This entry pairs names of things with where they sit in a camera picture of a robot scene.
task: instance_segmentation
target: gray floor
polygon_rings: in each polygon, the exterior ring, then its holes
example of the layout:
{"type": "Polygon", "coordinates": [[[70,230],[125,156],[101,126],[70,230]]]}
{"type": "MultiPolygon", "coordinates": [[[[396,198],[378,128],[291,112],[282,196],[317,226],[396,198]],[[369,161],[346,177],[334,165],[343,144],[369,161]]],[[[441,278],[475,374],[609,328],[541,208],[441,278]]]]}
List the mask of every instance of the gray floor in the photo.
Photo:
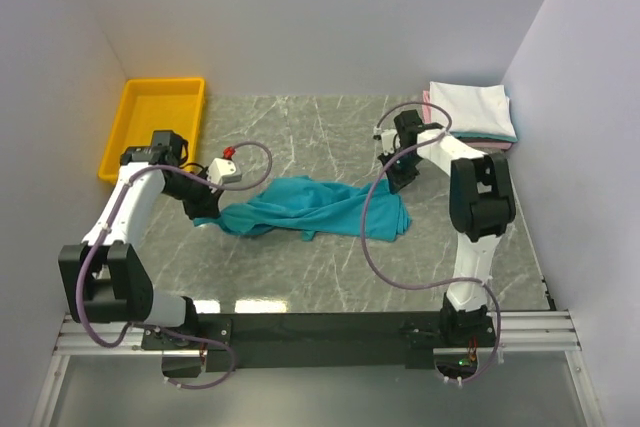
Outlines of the gray floor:
{"type": "MultiPolygon", "coordinates": [[[[195,382],[219,374],[203,374],[195,382]]],[[[505,354],[462,390],[402,367],[242,370],[180,392],[157,357],[73,357],[54,426],[583,427],[565,355],[505,354]]]]}
{"type": "MultiPolygon", "coordinates": [[[[371,139],[380,115],[408,97],[213,97],[199,141],[199,160],[209,163],[224,147],[260,140],[274,154],[273,176],[306,174],[362,186],[379,171],[371,139]]],[[[238,151],[245,179],[257,178],[266,160],[257,149],[238,151]]],[[[402,191],[413,224],[394,243],[371,242],[374,259],[396,280],[424,283],[452,275],[456,237],[448,217],[448,178],[427,162],[402,191]]],[[[227,192],[222,205],[251,192],[227,192]]],[[[406,292],[370,271],[355,238],[316,236],[303,242],[293,231],[258,238],[226,235],[217,226],[195,228],[180,203],[161,198],[140,248],[156,287],[211,301],[209,307],[291,312],[437,310],[443,290],[406,292]]],[[[493,287],[508,310],[548,309],[522,218],[496,253],[493,287]]]]}

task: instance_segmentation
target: white wall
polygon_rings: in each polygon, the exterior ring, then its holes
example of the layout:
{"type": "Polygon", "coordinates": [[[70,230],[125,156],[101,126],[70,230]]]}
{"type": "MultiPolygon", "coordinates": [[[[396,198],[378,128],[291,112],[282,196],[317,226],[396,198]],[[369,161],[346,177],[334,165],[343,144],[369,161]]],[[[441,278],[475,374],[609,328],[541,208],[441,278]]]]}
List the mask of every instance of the white wall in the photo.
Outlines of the white wall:
{"type": "Polygon", "coordinates": [[[546,0],[504,79],[512,167],[610,427],[640,425],[640,0],[546,0]]]}
{"type": "Polygon", "coordinates": [[[499,82],[543,0],[91,0],[129,76],[222,93],[499,82]]]}
{"type": "Polygon", "coordinates": [[[92,225],[124,75],[85,0],[0,0],[0,424],[26,425],[66,302],[57,255],[92,225]]]}

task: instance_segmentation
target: yellow bin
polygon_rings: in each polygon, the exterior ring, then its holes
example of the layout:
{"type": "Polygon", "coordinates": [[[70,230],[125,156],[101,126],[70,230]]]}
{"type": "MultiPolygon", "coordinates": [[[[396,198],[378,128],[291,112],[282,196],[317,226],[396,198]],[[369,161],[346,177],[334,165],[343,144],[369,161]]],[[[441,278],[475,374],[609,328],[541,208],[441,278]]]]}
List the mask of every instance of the yellow bin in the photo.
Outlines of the yellow bin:
{"type": "Polygon", "coordinates": [[[148,145],[154,130],[173,130],[188,140],[187,162],[195,162],[204,88],[200,78],[127,81],[98,177],[115,184],[120,155],[127,147],[148,145]]]}

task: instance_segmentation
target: pink towel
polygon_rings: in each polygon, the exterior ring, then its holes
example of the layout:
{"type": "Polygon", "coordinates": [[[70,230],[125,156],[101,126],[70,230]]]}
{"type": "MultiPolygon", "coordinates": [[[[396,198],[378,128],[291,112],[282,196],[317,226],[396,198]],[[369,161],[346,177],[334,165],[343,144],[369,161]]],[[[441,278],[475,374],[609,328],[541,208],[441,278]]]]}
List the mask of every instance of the pink towel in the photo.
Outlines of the pink towel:
{"type": "MultiPolygon", "coordinates": [[[[429,91],[425,90],[422,92],[422,100],[424,102],[431,102],[431,97],[429,96],[429,91]]],[[[422,121],[425,124],[431,123],[431,107],[428,105],[422,106],[422,121]]],[[[491,139],[482,139],[482,138],[465,138],[460,139],[465,144],[474,149],[498,149],[498,150],[509,150],[513,145],[511,142],[503,142],[500,140],[491,140],[491,139]]]]}

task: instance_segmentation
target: table surface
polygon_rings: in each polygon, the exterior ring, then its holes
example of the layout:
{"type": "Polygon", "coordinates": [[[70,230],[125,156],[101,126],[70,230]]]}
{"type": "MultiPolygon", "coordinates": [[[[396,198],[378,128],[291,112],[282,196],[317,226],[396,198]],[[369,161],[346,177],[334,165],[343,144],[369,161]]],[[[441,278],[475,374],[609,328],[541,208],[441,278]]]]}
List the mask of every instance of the table surface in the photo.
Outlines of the table surface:
{"type": "MultiPolygon", "coordinates": [[[[214,96],[205,108],[198,158],[208,164],[226,146],[259,140],[273,152],[271,178],[309,175],[363,186],[380,169],[379,143],[371,138],[374,123],[397,103],[418,99],[214,96]]],[[[240,149],[234,160],[245,174],[243,182],[266,167],[262,152],[251,147],[240,149]]],[[[408,232],[393,243],[369,243],[384,272],[405,283],[450,278],[456,251],[449,179],[429,162],[419,169],[421,175],[401,192],[413,219],[408,232]]],[[[263,189],[225,192],[221,207],[263,189]]],[[[371,272],[355,237],[317,234],[305,242],[299,232],[287,230],[234,237],[215,225],[194,227],[181,203],[168,197],[157,200],[139,254],[156,288],[209,301],[201,305],[211,312],[438,310],[446,289],[408,292],[388,286],[371,272]]],[[[491,285],[503,309],[549,308],[520,212],[496,251],[491,285]]]]}

